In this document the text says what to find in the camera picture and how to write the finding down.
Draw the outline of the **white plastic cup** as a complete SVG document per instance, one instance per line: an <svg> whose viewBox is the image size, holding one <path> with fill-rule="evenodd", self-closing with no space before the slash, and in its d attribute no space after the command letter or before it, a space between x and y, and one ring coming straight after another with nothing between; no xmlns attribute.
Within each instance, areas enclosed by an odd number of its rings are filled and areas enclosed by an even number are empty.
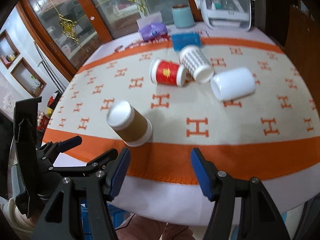
<svg viewBox="0 0 320 240"><path fill-rule="evenodd" d="M246 67L239 67L213 76L210 81L213 94L219 101L230 101L255 92L253 74Z"/></svg>

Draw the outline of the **orange beige H-pattern tablecloth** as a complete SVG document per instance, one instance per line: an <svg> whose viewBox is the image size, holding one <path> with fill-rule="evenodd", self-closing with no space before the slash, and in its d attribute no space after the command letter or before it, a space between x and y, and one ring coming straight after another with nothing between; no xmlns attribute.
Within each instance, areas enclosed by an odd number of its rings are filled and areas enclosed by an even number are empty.
<svg viewBox="0 0 320 240"><path fill-rule="evenodd" d="M114 103L128 101L151 121L151 139L131 149L131 163L113 204L141 216L176 224L206 225L213 204L191 166L198 147L234 178L263 181L280 212L319 193L319 115L307 85L283 51L258 29L193 30L214 72L251 72L255 92L219 101L209 83L159 86L150 64L178 61L167 38L152 43L131 34L100 46L74 75L53 112L44 142L82 137L57 165L86 163L125 143L108 125Z"/></svg>

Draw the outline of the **purple tissue pack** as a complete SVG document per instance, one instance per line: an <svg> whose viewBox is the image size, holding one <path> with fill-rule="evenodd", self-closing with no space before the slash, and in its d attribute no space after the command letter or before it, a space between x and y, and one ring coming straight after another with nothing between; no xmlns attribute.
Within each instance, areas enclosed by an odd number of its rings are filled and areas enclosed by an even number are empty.
<svg viewBox="0 0 320 240"><path fill-rule="evenodd" d="M166 25L163 23L160 12L153 13L144 18L136 20L138 32L143 41L151 41L157 37L168 34Z"/></svg>

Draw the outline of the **red paper cup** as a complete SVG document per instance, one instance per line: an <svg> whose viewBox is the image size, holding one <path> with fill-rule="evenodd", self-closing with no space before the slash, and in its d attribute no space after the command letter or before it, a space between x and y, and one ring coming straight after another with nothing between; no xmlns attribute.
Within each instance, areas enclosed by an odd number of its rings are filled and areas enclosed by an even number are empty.
<svg viewBox="0 0 320 240"><path fill-rule="evenodd" d="M150 79L156 85L182 87L187 78L187 68L182 64L165 61L159 57L150 64Z"/></svg>

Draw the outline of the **light blue canister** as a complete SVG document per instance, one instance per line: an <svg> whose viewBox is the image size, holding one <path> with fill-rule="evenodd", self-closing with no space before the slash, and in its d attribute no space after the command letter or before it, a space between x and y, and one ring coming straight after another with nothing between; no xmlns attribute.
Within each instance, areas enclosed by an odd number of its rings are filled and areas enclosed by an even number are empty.
<svg viewBox="0 0 320 240"><path fill-rule="evenodd" d="M191 8L187 4L173 6L172 16L176 28L190 28L195 25Z"/></svg>

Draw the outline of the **grey checked paper cup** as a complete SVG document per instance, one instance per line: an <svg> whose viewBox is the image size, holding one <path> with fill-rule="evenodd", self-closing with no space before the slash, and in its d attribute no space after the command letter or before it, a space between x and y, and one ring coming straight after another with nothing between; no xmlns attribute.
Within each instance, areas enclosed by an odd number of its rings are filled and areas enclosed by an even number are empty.
<svg viewBox="0 0 320 240"><path fill-rule="evenodd" d="M202 53L200 47L196 45L185 46L179 52L178 57L179 62L187 68L196 83L202 85L212 79L214 69Z"/></svg>

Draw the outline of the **brown paper cup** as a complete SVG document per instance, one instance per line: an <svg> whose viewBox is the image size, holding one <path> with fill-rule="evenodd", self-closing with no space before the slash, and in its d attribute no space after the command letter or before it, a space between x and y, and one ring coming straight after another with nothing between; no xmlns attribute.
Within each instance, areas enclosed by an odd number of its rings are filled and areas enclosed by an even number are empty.
<svg viewBox="0 0 320 240"><path fill-rule="evenodd" d="M106 121L127 146L142 146L152 137L153 127L150 120L126 100L118 100L113 104Z"/></svg>

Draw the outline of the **white countertop appliance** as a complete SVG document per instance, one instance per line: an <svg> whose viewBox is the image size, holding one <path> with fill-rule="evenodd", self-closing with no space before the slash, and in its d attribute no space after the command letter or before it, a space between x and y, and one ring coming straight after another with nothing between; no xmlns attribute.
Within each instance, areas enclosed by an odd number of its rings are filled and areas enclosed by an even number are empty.
<svg viewBox="0 0 320 240"><path fill-rule="evenodd" d="M200 11L211 29L249 31L251 28L250 0L200 0Z"/></svg>

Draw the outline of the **blue plastic cup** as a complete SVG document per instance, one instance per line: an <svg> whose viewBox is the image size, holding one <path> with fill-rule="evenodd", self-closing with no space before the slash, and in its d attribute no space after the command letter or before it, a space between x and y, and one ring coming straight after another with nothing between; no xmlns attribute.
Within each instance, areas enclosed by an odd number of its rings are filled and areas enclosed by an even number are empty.
<svg viewBox="0 0 320 240"><path fill-rule="evenodd" d="M201 39L198 33L180 33L171 35L174 51L180 51L188 45L201 46Z"/></svg>

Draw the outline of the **wooden glass door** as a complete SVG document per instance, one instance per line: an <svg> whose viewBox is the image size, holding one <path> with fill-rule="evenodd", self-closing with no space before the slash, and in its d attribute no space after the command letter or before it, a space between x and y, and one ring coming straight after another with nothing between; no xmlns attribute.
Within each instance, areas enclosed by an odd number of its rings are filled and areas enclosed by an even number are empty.
<svg viewBox="0 0 320 240"><path fill-rule="evenodd" d="M17 10L31 36L54 66L71 80L103 44L134 33L137 20L160 12L173 24L172 10L187 5L202 19L194 0L20 0Z"/></svg>

